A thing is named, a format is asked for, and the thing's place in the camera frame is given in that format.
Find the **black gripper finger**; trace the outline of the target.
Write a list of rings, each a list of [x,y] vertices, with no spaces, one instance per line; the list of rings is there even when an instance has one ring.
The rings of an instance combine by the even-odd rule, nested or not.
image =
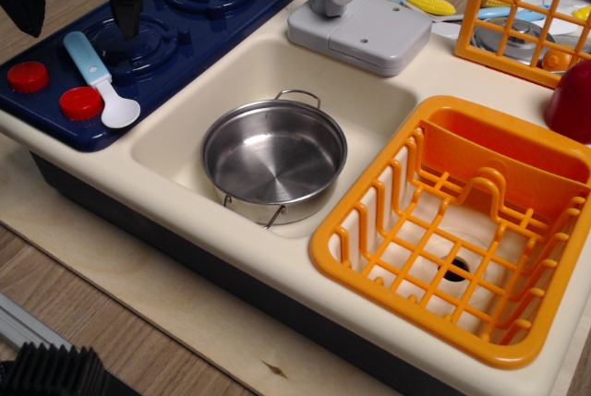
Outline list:
[[[123,38],[125,40],[134,38],[139,33],[143,0],[110,0],[110,7]]]
[[[45,0],[1,0],[1,7],[24,33],[38,38],[45,18]]]

